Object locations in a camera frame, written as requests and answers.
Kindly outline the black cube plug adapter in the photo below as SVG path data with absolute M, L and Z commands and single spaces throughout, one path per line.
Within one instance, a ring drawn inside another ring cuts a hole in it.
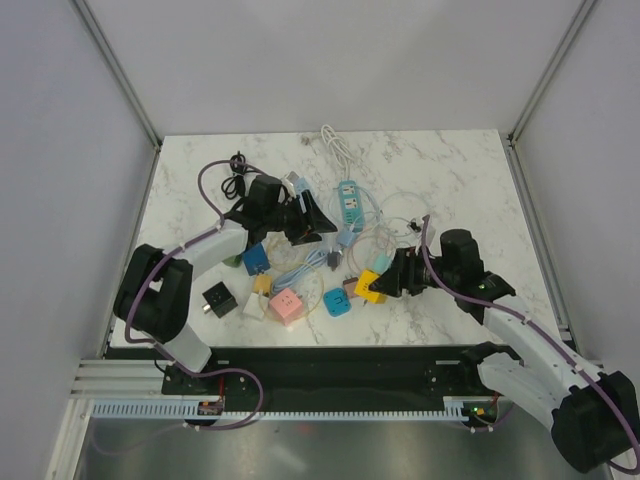
M 205 300 L 203 312 L 213 313 L 217 318 L 223 318 L 238 306 L 235 296 L 222 281 L 206 290 L 202 296 Z

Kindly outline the yellow charger plug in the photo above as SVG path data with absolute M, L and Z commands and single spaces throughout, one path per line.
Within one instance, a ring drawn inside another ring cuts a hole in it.
M 252 291 L 256 294 L 269 297 L 272 289 L 272 276 L 261 273 L 255 276 Z

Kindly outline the green power strip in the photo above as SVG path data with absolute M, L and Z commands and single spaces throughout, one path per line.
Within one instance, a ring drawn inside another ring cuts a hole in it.
M 242 262 L 243 262 L 243 255 L 237 254 L 237 255 L 233 255 L 226 258 L 223 261 L 223 264 L 231 268 L 238 268 L 242 264 Z

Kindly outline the grey charger plug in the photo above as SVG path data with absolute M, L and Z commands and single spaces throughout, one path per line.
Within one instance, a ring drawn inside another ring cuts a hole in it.
M 327 265 L 332 270 L 337 270 L 343 260 L 343 253 L 341 250 L 330 250 L 327 254 Z

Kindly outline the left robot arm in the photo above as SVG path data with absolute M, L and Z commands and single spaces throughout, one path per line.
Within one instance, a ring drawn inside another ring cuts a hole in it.
M 282 232 L 297 246 L 337 231 L 310 191 L 297 193 L 280 179 L 261 174 L 218 224 L 169 249 L 136 247 L 113 314 L 124 322 L 127 342 L 157 348 L 185 370 L 185 382 L 196 392 L 211 392 L 220 371 L 209 363 L 211 348 L 188 324 L 193 281 L 269 233 Z

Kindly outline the pink plug adapter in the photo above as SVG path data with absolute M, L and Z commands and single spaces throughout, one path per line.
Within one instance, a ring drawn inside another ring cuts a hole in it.
M 345 290 L 345 293 L 349 299 L 355 298 L 357 296 L 355 289 L 357 287 L 358 280 L 358 277 L 349 277 L 342 282 L 343 289 Z

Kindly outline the yellow cube socket hub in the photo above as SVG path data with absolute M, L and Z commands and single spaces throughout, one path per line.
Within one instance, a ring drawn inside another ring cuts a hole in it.
M 354 294 L 357 297 L 362 298 L 366 303 L 374 305 L 384 304 L 387 300 L 387 296 L 372 289 L 374 282 L 378 280 L 379 277 L 380 275 L 372 270 L 363 270 L 358 277 L 354 288 Z

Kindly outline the blue plug adapter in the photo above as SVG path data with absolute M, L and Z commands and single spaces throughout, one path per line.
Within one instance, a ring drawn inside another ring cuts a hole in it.
M 344 288 L 338 287 L 323 295 L 323 303 L 327 313 L 333 317 L 342 316 L 351 311 L 351 302 Z

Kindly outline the teal power strip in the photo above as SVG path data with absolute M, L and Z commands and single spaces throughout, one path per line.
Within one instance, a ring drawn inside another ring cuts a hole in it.
M 338 185 L 339 207 L 346 227 L 361 233 L 365 227 L 364 212 L 359 188 L 353 180 L 343 180 Z

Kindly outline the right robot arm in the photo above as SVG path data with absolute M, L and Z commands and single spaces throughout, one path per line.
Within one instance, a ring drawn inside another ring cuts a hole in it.
M 476 345 L 458 368 L 467 392 L 496 391 L 524 410 L 550 433 L 561 456 L 587 473 L 602 464 L 627 475 L 637 466 L 615 463 L 619 455 L 639 450 L 639 409 L 632 381 L 620 371 L 605 372 L 539 323 L 501 276 L 480 258 L 471 233 L 452 229 L 440 237 L 441 253 L 431 254 L 422 240 L 397 250 L 387 270 L 369 285 L 391 297 L 412 296 L 426 288 L 450 294 L 463 312 L 499 337 Z

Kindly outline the light teal charger plug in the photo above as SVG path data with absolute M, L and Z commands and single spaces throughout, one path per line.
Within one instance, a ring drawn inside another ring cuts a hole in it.
M 392 264 L 393 259 L 386 253 L 380 253 L 376 256 L 372 264 L 372 270 L 378 275 L 384 274 Z

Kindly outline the light blue power strip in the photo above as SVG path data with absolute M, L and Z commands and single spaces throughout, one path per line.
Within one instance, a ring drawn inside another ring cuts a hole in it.
M 305 205 L 305 201 L 303 199 L 303 193 L 304 192 L 311 192 L 310 185 L 309 185 L 309 183 L 307 182 L 307 180 L 304 177 L 300 177 L 294 182 L 294 189 L 295 189 L 296 195 L 299 197 L 299 203 L 300 203 L 300 206 L 301 206 L 301 210 L 303 212 L 305 212 L 306 211 L 306 205 Z

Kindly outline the white charger block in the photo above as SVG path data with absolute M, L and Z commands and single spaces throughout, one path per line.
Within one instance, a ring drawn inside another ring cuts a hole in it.
M 267 317 L 269 301 L 262 293 L 251 293 L 242 313 L 245 317 L 256 321 L 263 321 Z

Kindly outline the blue cube socket adapter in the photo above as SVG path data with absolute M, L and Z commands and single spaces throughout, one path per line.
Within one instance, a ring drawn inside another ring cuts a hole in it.
M 249 276 L 255 276 L 271 268 L 269 258 L 262 243 L 257 243 L 242 254 L 242 260 Z

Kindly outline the pink cube socket adapter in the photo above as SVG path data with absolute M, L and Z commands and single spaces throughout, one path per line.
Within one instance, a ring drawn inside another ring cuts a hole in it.
M 269 309 L 277 321 L 289 326 L 303 315 L 305 305 L 291 288 L 285 288 L 271 298 Z

